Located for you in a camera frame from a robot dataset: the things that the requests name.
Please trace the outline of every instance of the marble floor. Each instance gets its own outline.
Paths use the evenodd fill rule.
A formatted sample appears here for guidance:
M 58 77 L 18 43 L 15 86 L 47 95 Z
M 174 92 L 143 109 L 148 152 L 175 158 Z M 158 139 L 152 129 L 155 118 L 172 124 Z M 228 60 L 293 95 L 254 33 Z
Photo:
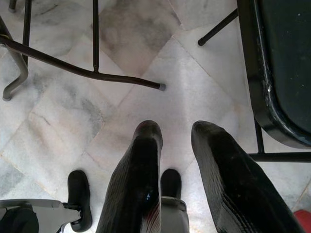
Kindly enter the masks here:
M 0 15 L 21 41 L 23 1 Z M 110 176 L 136 126 L 156 121 L 163 134 L 161 172 L 182 176 L 191 233 L 215 233 L 190 143 L 197 120 L 224 127 L 246 152 L 257 152 L 239 22 L 204 47 L 196 40 L 233 11 L 234 0 L 100 0 L 100 72 L 163 82 L 161 92 L 79 77 L 29 59 L 29 78 L 0 101 L 0 199 L 67 201 L 67 176 L 86 172 L 95 233 Z M 33 0 L 31 47 L 92 69 L 90 0 Z M 0 48 L 0 90 L 17 67 Z M 268 152 L 297 151 L 263 133 Z M 293 211 L 311 210 L 311 165 L 259 163 Z M 65 232 L 72 232 L 70 226 Z

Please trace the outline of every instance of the red object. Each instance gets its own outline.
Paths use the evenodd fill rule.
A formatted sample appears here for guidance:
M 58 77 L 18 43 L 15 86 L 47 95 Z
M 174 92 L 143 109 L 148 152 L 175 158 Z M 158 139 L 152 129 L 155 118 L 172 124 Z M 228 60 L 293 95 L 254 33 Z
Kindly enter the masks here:
M 306 233 L 311 233 L 311 213 L 306 210 L 298 210 L 294 213 L 298 222 Z

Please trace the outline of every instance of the black chair leg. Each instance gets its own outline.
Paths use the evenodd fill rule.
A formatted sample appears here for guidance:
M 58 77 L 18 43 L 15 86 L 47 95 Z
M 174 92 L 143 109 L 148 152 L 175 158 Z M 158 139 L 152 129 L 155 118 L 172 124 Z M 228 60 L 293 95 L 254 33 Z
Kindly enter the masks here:
M 231 14 L 229 14 L 223 21 L 217 24 L 209 33 L 203 36 L 198 41 L 199 46 L 203 46 L 209 39 L 211 39 L 214 35 L 216 35 L 221 29 L 227 26 L 230 22 L 232 22 L 236 17 L 238 17 L 238 9 L 235 9 Z
M 9 5 L 9 11 L 12 13 L 15 13 L 15 8 L 16 8 L 16 1 L 17 0 L 10 0 L 10 5 Z

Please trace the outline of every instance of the person's foot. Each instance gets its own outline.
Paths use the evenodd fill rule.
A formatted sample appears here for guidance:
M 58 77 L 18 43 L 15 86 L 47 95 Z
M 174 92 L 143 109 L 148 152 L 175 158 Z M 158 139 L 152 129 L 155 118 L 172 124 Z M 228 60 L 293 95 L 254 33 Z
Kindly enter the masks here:
M 178 171 L 167 169 L 161 177 L 161 196 L 181 198 L 181 177 Z

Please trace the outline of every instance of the black boot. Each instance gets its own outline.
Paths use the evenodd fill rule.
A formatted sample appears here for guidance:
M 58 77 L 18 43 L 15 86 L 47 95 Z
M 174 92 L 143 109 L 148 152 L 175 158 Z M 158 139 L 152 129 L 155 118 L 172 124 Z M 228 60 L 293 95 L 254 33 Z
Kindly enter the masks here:
M 161 196 L 181 198 L 181 177 L 178 171 L 167 169 L 161 177 Z

